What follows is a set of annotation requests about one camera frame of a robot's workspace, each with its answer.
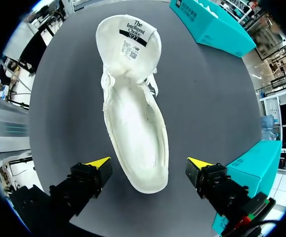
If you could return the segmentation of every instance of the desk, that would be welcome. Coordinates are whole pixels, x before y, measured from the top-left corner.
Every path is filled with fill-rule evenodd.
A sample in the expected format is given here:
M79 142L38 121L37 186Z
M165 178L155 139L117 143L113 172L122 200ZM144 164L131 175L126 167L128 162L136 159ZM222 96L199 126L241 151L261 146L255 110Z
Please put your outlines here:
M169 183L156 194L142 194L129 183L103 120L95 32L117 14L147 21L162 40L156 102L168 133ZM105 237L216 235L215 211L186 177L186 158L226 165L260 138L258 104L242 59L196 44L165 2L124 1L71 15L47 47L32 89L30 143L45 191L77 162L112 157L113 175L100 197L71 220Z

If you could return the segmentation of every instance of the plastic bottle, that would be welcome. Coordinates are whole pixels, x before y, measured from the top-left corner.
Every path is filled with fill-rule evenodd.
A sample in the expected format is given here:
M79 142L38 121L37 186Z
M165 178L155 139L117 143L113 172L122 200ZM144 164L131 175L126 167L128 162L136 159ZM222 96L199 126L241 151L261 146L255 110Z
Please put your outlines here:
M271 131L271 129L264 128L261 130L261 140L262 141L276 141L279 135Z
M271 128L271 127L273 127L275 122L278 122L278 120L274 119L272 115L267 115L267 116L261 117L261 127L262 128Z

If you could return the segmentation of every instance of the shoe label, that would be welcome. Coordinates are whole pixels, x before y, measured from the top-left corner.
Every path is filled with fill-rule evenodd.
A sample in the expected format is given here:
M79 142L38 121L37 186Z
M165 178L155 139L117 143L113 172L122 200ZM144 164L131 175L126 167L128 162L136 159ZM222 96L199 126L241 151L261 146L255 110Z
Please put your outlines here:
M125 15L120 23L120 34L146 47L156 28L138 18Z
M129 40L123 41L123 46L121 49L121 52L124 53L125 57L132 61L135 60L138 56L140 48L136 46L134 42L131 42Z

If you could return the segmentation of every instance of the shoe tongue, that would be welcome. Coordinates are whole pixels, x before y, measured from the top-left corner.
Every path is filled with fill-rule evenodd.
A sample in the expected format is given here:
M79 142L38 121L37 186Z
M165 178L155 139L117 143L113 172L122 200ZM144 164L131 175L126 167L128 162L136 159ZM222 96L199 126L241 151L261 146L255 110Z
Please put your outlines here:
M119 33L126 38L123 41L121 55L126 58L126 75L142 82L152 71L153 58L147 57L146 47L156 28L133 16L124 15L119 24Z
M120 34L146 47L155 27L133 16L124 15L120 22Z

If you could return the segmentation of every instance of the shoelace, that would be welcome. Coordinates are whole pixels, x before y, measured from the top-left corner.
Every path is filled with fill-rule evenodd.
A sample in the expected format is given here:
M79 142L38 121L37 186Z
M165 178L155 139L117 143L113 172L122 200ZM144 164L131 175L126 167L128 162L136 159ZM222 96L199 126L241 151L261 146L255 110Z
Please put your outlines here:
M157 83L155 81L155 77L154 74L157 73L157 68L154 69L153 73L151 73L145 80L145 84L148 86L148 88L150 89L151 93L157 97L158 95L158 86Z

